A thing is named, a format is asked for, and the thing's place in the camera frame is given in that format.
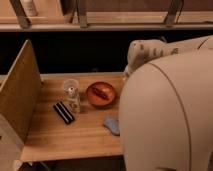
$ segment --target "bowl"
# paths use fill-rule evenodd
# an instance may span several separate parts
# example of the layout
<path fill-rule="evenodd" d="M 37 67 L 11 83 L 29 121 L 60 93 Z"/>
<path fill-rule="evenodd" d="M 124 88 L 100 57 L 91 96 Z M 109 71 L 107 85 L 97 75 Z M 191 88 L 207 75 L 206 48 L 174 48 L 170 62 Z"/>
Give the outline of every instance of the bowl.
<path fill-rule="evenodd" d="M 91 105 L 102 108 L 109 106 L 115 100 L 116 91 L 107 82 L 95 82 L 87 88 L 86 96 Z"/>

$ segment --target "wooden table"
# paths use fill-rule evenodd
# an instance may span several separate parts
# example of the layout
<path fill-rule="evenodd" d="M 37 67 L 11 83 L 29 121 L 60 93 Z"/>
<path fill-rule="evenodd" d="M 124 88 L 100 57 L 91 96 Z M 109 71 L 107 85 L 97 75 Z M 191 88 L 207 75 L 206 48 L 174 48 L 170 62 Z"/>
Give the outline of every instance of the wooden table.
<path fill-rule="evenodd" d="M 82 112 L 74 114 L 76 120 L 66 125 L 52 106 L 57 101 L 63 101 L 68 107 L 62 84 L 69 78 L 77 79 L 80 83 Z M 108 109 L 97 109 L 87 101 L 86 88 L 96 81 L 108 82 L 117 91 L 116 100 Z M 121 74 L 44 79 L 21 160 L 35 162 L 122 155 L 120 137 L 113 136 L 103 127 L 106 116 L 118 118 L 118 101 L 122 87 Z"/>

